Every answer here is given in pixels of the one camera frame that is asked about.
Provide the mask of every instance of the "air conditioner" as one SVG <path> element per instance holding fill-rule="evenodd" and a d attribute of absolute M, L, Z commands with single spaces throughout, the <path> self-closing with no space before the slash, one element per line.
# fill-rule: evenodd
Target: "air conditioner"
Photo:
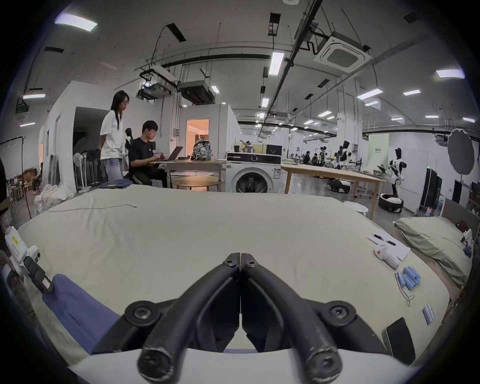
<path fill-rule="evenodd" d="M 435 135 L 435 142 L 440 146 L 440 147 L 446 147 L 448 143 L 448 136 L 444 134 L 436 134 Z"/>
<path fill-rule="evenodd" d="M 353 72 L 372 57 L 363 51 L 360 43 L 333 32 L 318 45 L 318 55 L 313 59 L 317 63 L 328 65 L 346 73 Z"/>

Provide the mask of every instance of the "washing machine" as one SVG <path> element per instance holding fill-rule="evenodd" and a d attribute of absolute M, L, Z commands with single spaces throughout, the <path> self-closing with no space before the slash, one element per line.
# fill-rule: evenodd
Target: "washing machine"
<path fill-rule="evenodd" d="M 282 156 L 227 152 L 225 192 L 278 193 Z"/>

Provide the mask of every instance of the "black pants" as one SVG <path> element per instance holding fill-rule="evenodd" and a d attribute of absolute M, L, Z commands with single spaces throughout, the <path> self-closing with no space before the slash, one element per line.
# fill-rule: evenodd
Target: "black pants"
<path fill-rule="evenodd" d="M 131 168 L 131 179 L 134 183 L 142 185 L 152 185 L 152 180 L 162 180 L 163 188 L 167 187 L 167 173 L 157 166 L 149 169 L 135 169 Z"/>

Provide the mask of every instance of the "folded blue towel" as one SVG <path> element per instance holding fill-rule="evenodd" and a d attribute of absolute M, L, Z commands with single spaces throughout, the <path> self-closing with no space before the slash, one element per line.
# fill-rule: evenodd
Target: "folded blue towel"
<path fill-rule="evenodd" d="M 44 303 L 75 341 L 92 354 L 120 315 L 95 300 L 65 275 L 55 275 L 52 284 L 53 292 L 43 294 Z"/>

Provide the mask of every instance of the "white t-shirt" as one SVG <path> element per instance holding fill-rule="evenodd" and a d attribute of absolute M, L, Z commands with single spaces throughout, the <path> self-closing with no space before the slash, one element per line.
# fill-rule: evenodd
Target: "white t-shirt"
<path fill-rule="evenodd" d="M 117 127 L 115 111 L 110 111 L 103 118 L 100 136 L 107 135 L 107 137 L 100 152 L 100 160 L 123 158 L 123 120 L 120 119 L 120 116 L 119 122 Z"/>

